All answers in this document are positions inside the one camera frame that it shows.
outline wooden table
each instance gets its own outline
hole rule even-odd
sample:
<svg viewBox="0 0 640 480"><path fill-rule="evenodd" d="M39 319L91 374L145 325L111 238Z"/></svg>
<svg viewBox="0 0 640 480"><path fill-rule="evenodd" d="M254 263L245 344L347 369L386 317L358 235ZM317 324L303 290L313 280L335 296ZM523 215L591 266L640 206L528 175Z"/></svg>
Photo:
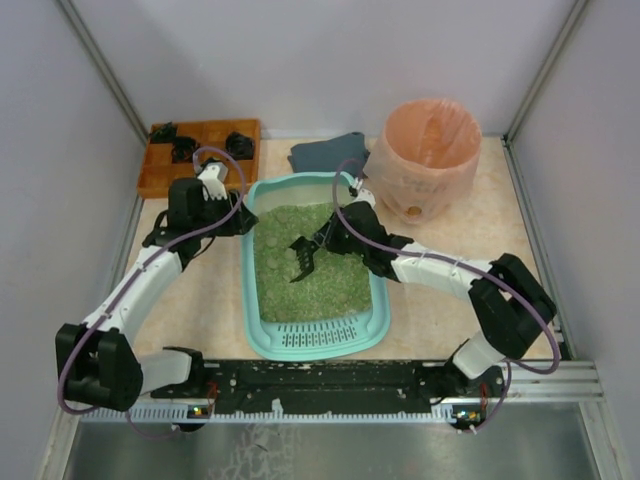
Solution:
<svg viewBox="0 0 640 480"><path fill-rule="evenodd" d="M260 178L291 173L290 148L311 139L263 140ZM166 199L146 200L129 263L152 230ZM381 202L376 207L390 232L407 235L434 250L471 259L497 259L503 252L535 264L524 223L498 138L485 138L471 194L423 226L402 223ZM216 239L211 248L165 292L135 342L138 355L178 345L200 350L205 358L254 359L242 319L239 238ZM479 325L470 307L447 294L418 285L388 282L392 321L375 347L353 359L446 359ZM544 336L526 358L551 358Z"/></svg>

